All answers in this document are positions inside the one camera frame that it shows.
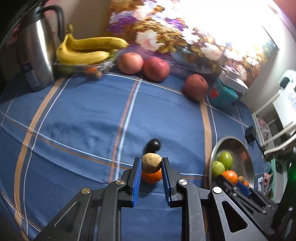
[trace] black box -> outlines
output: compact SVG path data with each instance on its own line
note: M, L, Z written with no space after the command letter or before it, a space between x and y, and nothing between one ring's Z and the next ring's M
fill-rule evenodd
M244 132L244 137L248 143L256 140L256 130L253 126L249 126Z

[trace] kettle handle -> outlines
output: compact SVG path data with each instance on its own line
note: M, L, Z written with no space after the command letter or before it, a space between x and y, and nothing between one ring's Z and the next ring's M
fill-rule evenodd
M40 10L40 12L44 13L47 10L54 10L57 13L57 18L58 18L58 36L59 36L60 40L63 42L64 41L64 35L65 35L63 9L61 9L57 5L50 5L50 6L47 6L47 7L42 8Z

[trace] red sticker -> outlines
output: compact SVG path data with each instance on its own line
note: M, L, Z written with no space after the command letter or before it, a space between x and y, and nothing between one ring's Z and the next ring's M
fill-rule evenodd
M216 90L216 87L213 87L210 91L210 97L211 99L215 99L219 96L219 92Z

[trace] metal screw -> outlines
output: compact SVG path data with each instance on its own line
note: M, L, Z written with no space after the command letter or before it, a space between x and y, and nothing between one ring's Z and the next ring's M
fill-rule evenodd
M214 187L213 192L216 194L220 194L222 192L222 189L220 187Z
M115 182L117 185L123 185L123 184L125 184L125 180L123 180L123 179L118 179L118 180L116 180L116 182Z
M81 192L82 192L83 194L89 194L89 193L91 192L91 189L90 189L90 188L83 188L83 189L81 190Z
M186 179L180 179L179 181L178 181L178 183L180 184L180 185L186 185L187 183L188 183L188 181L186 180Z

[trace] stainless steel kettle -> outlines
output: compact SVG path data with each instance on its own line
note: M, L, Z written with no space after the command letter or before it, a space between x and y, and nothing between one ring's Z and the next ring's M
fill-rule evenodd
M56 5L44 7L44 1L21 20L17 37L19 64L33 91L40 91L54 81L55 47L52 30L44 12L54 10L58 16L58 35L64 40L63 10Z

